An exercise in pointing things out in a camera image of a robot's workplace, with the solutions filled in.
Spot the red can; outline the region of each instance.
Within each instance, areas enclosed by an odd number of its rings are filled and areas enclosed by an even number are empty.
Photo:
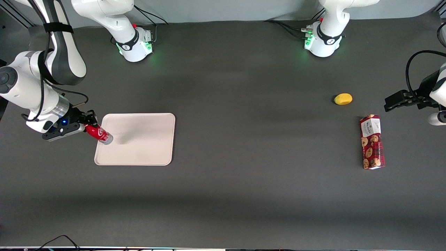
[[[104,145],[108,145],[113,141],[113,136],[109,134],[106,130],[104,130],[100,125],[94,127],[92,125],[84,124],[84,126],[85,130],[89,135],[99,140],[99,142],[103,143]]]

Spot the table surface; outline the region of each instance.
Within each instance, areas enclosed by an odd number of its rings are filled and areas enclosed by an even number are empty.
[[[88,72],[72,89],[90,96],[82,109],[100,119],[175,114],[173,161],[97,166],[87,134],[45,142],[9,105],[0,243],[67,234],[81,246],[445,250],[446,128],[427,123],[434,109],[383,108],[406,88],[413,53],[444,51],[439,24],[437,14],[351,21],[325,59],[275,24],[171,24],[139,63],[105,29],[77,29]],[[420,55],[414,86],[443,62]],[[332,103],[342,92],[350,105]],[[381,116],[387,167],[368,171],[359,119],[371,113]]]

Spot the yellow lemon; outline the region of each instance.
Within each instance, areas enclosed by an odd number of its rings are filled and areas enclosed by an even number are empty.
[[[353,97],[348,93],[341,93],[334,98],[337,105],[347,105],[353,101]]]

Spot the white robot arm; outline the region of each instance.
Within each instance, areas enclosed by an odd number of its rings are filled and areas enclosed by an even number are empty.
[[[61,1],[17,1],[37,12],[49,37],[45,51],[21,52],[11,64],[0,67],[0,96],[29,109],[28,116],[23,114],[26,124],[43,133],[45,140],[53,141],[86,130],[104,143],[111,142],[112,136],[97,125],[92,110],[81,112],[53,89],[59,89],[55,85],[77,85],[87,73]],[[50,38],[54,50],[48,49]],[[93,135],[98,131],[102,138]]]
[[[308,25],[302,32],[306,32],[307,40],[304,48],[318,57],[328,57],[339,48],[342,32],[350,20],[350,14],[345,8],[365,7],[378,3],[380,0],[319,0],[325,8],[323,21]]]
[[[138,62],[152,53],[152,34],[134,27],[123,14],[133,9],[133,0],[71,0],[81,16],[104,26],[127,61]]]

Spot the black cable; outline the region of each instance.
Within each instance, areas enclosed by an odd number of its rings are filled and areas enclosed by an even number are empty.
[[[440,32],[442,31],[442,28],[446,25],[446,22],[444,22],[440,27],[437,29],[437,39],[442,44],[442,46],[446,47],[446,43],[440,38]]]
[[[316,13],[312,18],[311,18],[311,20],[313,20],[321,11],[323,11],[323,10],[325,10],[325,8],[322,8],[318,13]]]
[[[16,16],[14,16],[8,9],[6,9],[3,5],[0,4],[0,7],[4,9],[6,12],[8,12],[17,22],[21,23],[25,28],[28,28],[20,19],[18,19]]]
[[[287,27],[287,28],[289,28],[289,29],[292,29],[292,30],[301,31],[301,29],[299,29],[299,28],[294,28],[294,27],[292,27],[292,26],[290,26],[290,25],[288,25],[288,24],[286,24],[286,23],[284,23],[284,22],[277,21],[277,20],[268,19],[268,20],[265,20],[264,22],[267,22],[267,23],[275,23],[275,24],[279,24],[279,25],[285,26],[285,27]]]
[[[324,14],[324,13],[325,13],[325,10],[321,14],[319,14],[319,16],[316,18],[316,20],[319,19],[322,16],[322,14]]]
[[[289,26],[289,25],[287,25],[287,24],[282,24],[282,22],[277,22],[277,21],[275,21],[275,20],[265,20],[264,22],[278,24],[278,25],[280,25],[282,28],[284,28],[284,29],[286,30],[286,32],[288,32],[291,36],[293,36],[293,37],[295,37],[295,38],[302,38],[301,36],[297,36],[297,35],[294,34],[292,31],[290,31],[289,29],[287,29],[287,26]]]
[[[139,11],[142,11],[142,12],[145,12],[145,13],[147,13],[147,14],[149,14],[149,15],[152,15],[152,16],[154,16],[154,17],[156,17],[156,18],[158,18],[158,19],[161,19],[161,20],[163,20],[163,22],[165,22],[167,25],[169,24],[164,18],[162,18],[162,17],[159,17],[159,16],[157,16],[157,15],[155,15],[155,14],[153,14],[153,13],[150,13],[150,12],[148,12],[148,11],[145,11],[145,10],[143,10],[143,9],[141,9],[141,8],[139,8],[138,6],[136,6],[136,5],[133,5],[133,6],[135,6],[135,9],[137,9],[137,10],[139,10]]]
[[[68,91],[68,90],[59,88],[59,87],[57,87],[57,86],[55,86],[55,85],[49,83],[48,81],[46,81],[46,79],[43,79],[43,81],[45,81],[45,83],[47,83],[47,84],[48,84],[49,86],[51,86],[52,88],[54,88],[54,89],[56,89],[56,90],[59,90],[59,91],[61,91],[61,92],[73,93],[73,94],[77,94],[77,95],[81,95],[81,96],[84,96],[84,97],[85,97],[85,101],[84,101],[84,102],[79,103],[79,104],[77,104],[77,105],[73,105],[73,107],[78,107],[78,106],[80,106],[80,105],[85,105],[85,104],[88,102],[88,96],[85,95],[85,94],[83,94],[83,93],[81,93],[81,92]]]
[[[60,237],[65,237],[65,238],[67,238],[67,239],[74,245],[74,247],[76,248],[76,250],[79,251],[80,247],[79,247],[79,246],[78,246],[72,239],[70,239],[68,236],[66,236],[66,235],[64,235],[64,234],[62,234],[62,235],[60,235],[60,236],[58,236],[58,237],[56,237],[56,238],[54,238],[54,239],[52,239],[52,240],[46,242],[45,244],[43,244],[40,248],[38,248],[38,249],[36,249],[36,250],[41,250],[41,249],[42,249],[44,246],[46,246],[48,243],[50,243],[50,242],[52,242],[52,241],[55,241],[55,240],[59,239]]]
[[[142,12],[142,10],[140,10],[138,7],[136,7],[135,6],[135,8],[139,11],[139,12],[141,12],[141,14],[143,14],[147,19],[149,19],[151,22],[152,22],[152,24],[154,25],[154,26],[157,26],[157,24],[155,24],[155,22],[152,20],[152,19],[150,19],[150,17],[148,17],[146,14],[144,14],[144,12]]]
[[[422,53],[431,53],[431,54],[435,54],[435,55],[440,55],[443,57],[446,57],[446,53],[443,52],[439,52],[439,51],[435,51],[435,50],[421,50],[415,54],[413,54],[409,60],[407,61],[407,65],[406,65],[406,84],[407,84],[407,88],[409,89],[410,94],[415,98],[416,101],[418,101],[418,103],[422,104],[424,102],[421,102],[421,100],[418,98],[418,96],[415,94],[415,92],[412,89],[412,86],[410,85],[410,81],[409,81],[409,66],[410,63],[412,62],[412,60],[419,54]]]
[[[28,21],[28,19],[26,19],[22,14],[20,14],[20,12],[18,12],[14,7],[12,7],[6,0],[3,0],[3,2],[7,4],[11,9],[13,9],[15,13],[17,13],[21,18],[23,18],[23,20],[29,23],[31,27],[34,27],[34,25],[30,21]]]
[[[45,51],[43,52],[43,61],[46,61],[46,56],[48,55],[48,50],[50,49],[50,39],[51,39],[51,35],[50,33],[48,33],[48,40],[46,41],[46,48]],[[45,87],[43,84],[43,76],[42,74],[40,74],[40,106],[39,106],[39,111],[36,113],[36,116],[33,119],[29,119],[28,116],[26,116],[26,114],[22,114],[22,118],[24,118],[26,121],[31,122],[36,120],[39,116],[40,113],[42,113],[42,109],[43,109],[43,102],[44,102],[44,96],[45,96]]]

